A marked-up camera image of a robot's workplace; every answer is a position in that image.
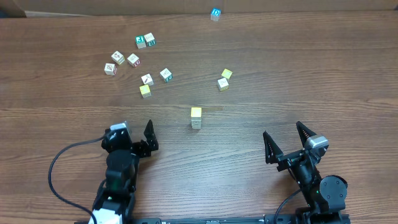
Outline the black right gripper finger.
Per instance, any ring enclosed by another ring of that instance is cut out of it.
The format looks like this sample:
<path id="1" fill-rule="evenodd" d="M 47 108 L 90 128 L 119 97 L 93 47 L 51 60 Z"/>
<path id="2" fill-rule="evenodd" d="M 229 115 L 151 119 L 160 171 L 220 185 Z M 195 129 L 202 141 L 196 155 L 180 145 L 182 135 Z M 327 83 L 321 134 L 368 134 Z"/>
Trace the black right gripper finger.
<path id="1" fill-rule="evenodd" d="M 272 137 L 267 133 L 267 131 L 263 132 L 263 138 L 265 144 L 266 163 L 267 164 L 278 163 L 278 158 L 282 157 L 284 153 L 279 148 L 279 146 L 274 142 Z"/>
<path id="2" fill-rule="evenodd" d="M 303 148 L 313 148 L 313 137 L 317 134 L 311 129 L 307 128 L 301 121 L 296 122 L 297 131 L 300 136 L 300 140 Z"/>

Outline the yellow block letter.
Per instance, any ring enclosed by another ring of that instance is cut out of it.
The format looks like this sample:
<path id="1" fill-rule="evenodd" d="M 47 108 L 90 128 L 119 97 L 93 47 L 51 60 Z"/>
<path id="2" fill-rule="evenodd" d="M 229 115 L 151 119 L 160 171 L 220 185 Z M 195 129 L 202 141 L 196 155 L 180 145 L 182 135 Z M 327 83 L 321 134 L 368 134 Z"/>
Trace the yellow block letter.
<path id="1" fill-rule="evenodd" d="M 191 117 L 192 118 L 201 118 L 201 112 L 202 112 L 201 107 L 192 107 L 191 108 Z"/>

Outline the letter A wooden block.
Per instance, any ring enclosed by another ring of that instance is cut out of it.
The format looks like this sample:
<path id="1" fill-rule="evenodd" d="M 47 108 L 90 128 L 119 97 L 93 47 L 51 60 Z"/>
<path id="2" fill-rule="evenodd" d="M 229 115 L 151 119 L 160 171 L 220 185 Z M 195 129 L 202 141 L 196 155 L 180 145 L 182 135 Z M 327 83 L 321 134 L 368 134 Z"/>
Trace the letter A wooden block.
<path id="1" fill-rule="evenodd" d="M 164 80 L 164 82 L 169 82 L 173 76 L 172 76 L 172 72 L 168 69 L 165 68 L 160 72 L 160 76 L 162 77 L 162 79 Z"/>

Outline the red number three block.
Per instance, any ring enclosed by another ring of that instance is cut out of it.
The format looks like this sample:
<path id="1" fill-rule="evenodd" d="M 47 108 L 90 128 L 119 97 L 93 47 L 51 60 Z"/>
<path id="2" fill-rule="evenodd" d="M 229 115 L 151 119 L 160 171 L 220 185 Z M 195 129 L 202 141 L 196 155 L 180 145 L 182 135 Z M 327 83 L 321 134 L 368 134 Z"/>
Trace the red number three block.
<path id="1" fill-rule="evenodd" d="M 131 54 L 130 56 L 128 56 L 127 61 L 134 68 L 136 68 L 138 65 L 141 64 L 141 61 L 140 61 L 139 57 L 136 54 Z"/>

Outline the number five green block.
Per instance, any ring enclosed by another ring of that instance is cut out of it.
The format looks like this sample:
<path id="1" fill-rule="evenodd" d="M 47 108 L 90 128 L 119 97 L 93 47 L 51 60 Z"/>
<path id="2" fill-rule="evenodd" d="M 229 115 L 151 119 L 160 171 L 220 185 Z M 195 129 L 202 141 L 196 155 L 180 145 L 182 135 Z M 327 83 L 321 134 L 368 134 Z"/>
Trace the number five green block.
<path id="1" fill-rule="evenodd" d="M 148 47 L 151 47 L 156 44 L 156 40 L 151 32 L 144 35 L 144 39 Z"/>

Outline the letter B wooden block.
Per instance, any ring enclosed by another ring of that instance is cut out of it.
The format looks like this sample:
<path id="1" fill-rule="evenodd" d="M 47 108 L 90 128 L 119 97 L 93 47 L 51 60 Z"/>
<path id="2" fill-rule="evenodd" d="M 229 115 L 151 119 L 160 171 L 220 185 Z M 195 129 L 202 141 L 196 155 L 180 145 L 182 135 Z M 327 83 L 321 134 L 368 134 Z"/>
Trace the letter B wooden block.
<path id="1" fill-rule="evenodd" d="M 200 129 L 201 128 L 201 124 L 192 124 L 192 128 L 193 129 Z"/>

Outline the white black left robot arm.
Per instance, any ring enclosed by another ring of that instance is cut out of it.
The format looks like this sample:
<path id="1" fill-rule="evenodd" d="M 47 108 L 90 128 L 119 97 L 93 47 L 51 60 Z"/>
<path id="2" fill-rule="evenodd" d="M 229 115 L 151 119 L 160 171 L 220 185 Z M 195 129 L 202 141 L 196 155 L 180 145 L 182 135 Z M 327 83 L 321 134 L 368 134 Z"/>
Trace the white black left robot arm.
<path id="1" fill-rule="evenodd" d="M 132 211 L 139 172 L 139 161 L 159 149 L 152 120 L 144 130 L 145 140 L 133 142 L 127 122 L 114 124 L 105 131 L 101 147 L 108 152 L 105 179 L 93 202 L 94 223 L 133 223 Z"/>

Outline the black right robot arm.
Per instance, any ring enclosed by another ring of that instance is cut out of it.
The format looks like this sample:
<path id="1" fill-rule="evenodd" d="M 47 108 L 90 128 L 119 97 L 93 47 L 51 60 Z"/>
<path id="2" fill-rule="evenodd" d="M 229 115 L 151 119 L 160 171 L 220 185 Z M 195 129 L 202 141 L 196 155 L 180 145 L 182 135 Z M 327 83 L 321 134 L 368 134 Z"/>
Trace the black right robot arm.
<path id="1" fill-rule="evenodd" d="M 296 122 L 302 148 L 284 154 L 268 132 L 263 132 L 266 163 L 277 164 L 277 170 L 287 170 L 298 184 L 298 190 L 287 197 L 275 214 L 266 215 L 264 221 L 272 223 L 350 223 L 349 215 L 343 215 L 346 208 L 348 183 L 338 175 L 322 177 L 316 168 L 327 152 L 329 141 L 300 121 Z M 306 207 L 296 209 L 293 215 L 280 215 L 284 205 L 297 194 L 303 194 Z"/>

